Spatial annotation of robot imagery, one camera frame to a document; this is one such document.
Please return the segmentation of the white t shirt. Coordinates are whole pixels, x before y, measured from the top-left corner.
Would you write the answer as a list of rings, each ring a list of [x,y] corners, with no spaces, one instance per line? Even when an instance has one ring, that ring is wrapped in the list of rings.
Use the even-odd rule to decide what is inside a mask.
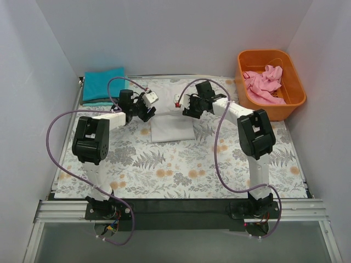
[[[193,119],[183,116],[182,110],[174,105],[174,97],[179,95],[185,86],[183,81],[148,84],[148,88],[158,96],[158,101],[154,103],[156,112],[150,121],[152,142],[193,140],[195,138]]]

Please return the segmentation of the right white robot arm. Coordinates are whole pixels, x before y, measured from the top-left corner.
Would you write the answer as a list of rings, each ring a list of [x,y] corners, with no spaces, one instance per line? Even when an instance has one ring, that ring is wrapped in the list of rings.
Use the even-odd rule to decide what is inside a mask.
[[[247,194],[248,214],[260,218],[273,205],[272,186],[269,183],[269,155],[273,151],[276,138],[265,110],[250,110],[233,102],[228,91],[216,94],[211,79],[200,78],[193,81],[195,94],[181,92],[174,97],[174,104],[182,108],[182,114],[199,119],[209,112],[236,125],[241,150],[249,163],[250,186]]]

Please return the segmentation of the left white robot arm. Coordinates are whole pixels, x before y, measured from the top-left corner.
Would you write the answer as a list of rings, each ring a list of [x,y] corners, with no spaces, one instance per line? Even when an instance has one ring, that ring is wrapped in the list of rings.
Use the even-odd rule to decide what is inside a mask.
[[[134,97],[132,90],[123,89],[109,113],[79,118],[72,143],[72,153],[83,164],[93,190],[86,197],[94,214],[104,219],[116,216],[116,201],[109,197],[113,190],[107,181],[106,157],[110,132],[125,126],[133,117],[147,122],[155,115],[153,106],[158,96],[150,89]]]

